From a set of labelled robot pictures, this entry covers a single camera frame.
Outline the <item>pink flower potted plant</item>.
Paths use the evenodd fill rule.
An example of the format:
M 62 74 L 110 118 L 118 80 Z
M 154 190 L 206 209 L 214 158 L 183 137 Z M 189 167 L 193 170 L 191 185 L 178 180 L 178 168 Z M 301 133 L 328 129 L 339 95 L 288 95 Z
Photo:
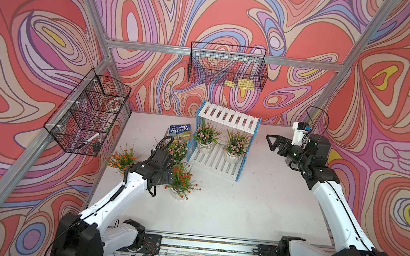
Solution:
M 175 139 L 167 149 L 167 152 L 173 157 L 173 165 L 181 164 L 187 154 L 187 141 L 184 139 Z
M 218 144 L 220 132 L 210 123 L 202 123 L 193 134 L 198 150 L 203 154 L 209 154 Z
M 251 135 L 239 131 L 227 132 L 227 143 L 224 145 L 225 160 L 228 164 L 236 164 L 237 161 L 247 156 Z

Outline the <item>blue white wooden rack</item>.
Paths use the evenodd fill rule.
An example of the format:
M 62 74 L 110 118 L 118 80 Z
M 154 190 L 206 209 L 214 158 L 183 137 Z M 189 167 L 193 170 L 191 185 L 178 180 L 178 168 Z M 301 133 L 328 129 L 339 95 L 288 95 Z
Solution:
M 202 125 L 215 129 L 216 141 L 201 145 L 192 137 L 188 143 L 187 160 L 228 179 L 238 181 L 245 167 L 248 153 L 258 134 L 262 119 L 204 101 L 196 112 L 196 130 Z M 248 140 L 241 156 L 231 156 L 227 147 L 229 135 L 236 134 Z

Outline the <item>red flower potted plant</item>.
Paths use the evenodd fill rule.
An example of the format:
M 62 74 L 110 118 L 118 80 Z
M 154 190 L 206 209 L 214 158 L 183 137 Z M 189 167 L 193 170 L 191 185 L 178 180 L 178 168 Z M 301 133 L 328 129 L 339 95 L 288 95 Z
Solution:
M 165 189 L 175 200 L 188 200 L 191 193 L 202 191 L 194 180 L 191 169 L 187 162 L 179 163 L 173 168 L 173 182 L 166 185 Z

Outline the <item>orange flower potted plant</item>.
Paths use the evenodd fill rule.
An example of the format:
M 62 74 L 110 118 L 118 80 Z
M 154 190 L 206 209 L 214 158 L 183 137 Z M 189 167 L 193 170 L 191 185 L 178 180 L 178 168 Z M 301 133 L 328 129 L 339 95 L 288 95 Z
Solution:
M 131 166 L 133 166 L 138 157 L 135 155 L 133 149 L 119 147 L 108 159 L 107 166 L 117 169 L 121 174 Z

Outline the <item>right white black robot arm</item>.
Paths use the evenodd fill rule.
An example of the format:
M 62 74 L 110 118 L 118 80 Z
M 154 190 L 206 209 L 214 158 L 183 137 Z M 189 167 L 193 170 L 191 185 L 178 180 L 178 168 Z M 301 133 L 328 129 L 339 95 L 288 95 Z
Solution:
M 269 149 L 284 157 L 287 165 L 301 174 L 319 203 L 336 252 L 328 254 L 303 238 L 283 236 L 274 250 L 258 249 L 259 256 L 388 256 L 362 230 L 344 196 L 339 177 L 328 166 L 330 141 L 323 134 L 316 134 L 311 122 L 296 122 L 292 129 L 292 139 L 267 135 Z

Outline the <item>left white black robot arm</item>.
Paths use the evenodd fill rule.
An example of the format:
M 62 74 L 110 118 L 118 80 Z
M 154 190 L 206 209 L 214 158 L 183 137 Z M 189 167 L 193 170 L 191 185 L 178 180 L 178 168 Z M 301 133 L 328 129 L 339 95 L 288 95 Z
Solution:
M 172 136 L 162 138 L 149 158 L 129 166 L 122 182 L 96 204 L 79 214 L 66 214 L 45 255 L 105 256 L 130 246 L 140 248 L 144 227 L 138 222 L 126 220 L 112 230 L 108 227 L 136 197 L 143 193 L 155 196 L 157 186 L 173 182 L 174 159 L 167 152 L 173 142 Z

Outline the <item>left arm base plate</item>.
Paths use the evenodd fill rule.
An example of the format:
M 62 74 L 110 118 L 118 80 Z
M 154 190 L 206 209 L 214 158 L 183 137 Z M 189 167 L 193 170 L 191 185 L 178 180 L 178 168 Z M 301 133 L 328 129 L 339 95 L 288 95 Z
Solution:
M 147 233 L 144 235 L 141 245 L 136 241 L 129 247 L 118 249 L 119 252 L 140 253 L 147 256 L 153 256 L 161 250 L 162 236 L 160 234 Z

